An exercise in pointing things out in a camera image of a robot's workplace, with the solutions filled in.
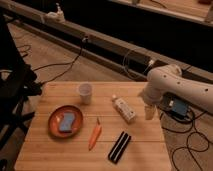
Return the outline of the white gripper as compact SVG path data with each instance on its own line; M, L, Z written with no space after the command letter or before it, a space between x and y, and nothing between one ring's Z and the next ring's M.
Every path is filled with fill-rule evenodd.
M146 120L152 120L155 114L155 107L160 103L163 96L159 93L157 93L155 90L151 89L148 90L144 88L139 94L139 97L142 98L145 104L145 119Z

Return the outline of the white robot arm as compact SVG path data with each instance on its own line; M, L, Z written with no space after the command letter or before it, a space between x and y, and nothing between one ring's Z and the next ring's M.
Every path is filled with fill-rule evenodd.
M138 94L145 103L145 119L152 120L165 93L172 93L213 115L213 84L182 77L181 68L169 64L151 69Z

